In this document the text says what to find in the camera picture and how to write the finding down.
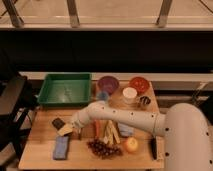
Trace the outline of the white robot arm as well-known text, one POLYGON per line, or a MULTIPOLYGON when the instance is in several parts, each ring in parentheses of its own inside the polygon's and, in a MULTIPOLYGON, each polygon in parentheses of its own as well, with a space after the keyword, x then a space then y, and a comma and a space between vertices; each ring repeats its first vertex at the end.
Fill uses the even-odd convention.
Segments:
POLYGON ((65 135, 93 120, 113 120, 164 138, 165 171, 213 171, 206 118, 188 103, 173 105, 166 114, 109 107, 96 101, 71 115, 59 131, 65 135))

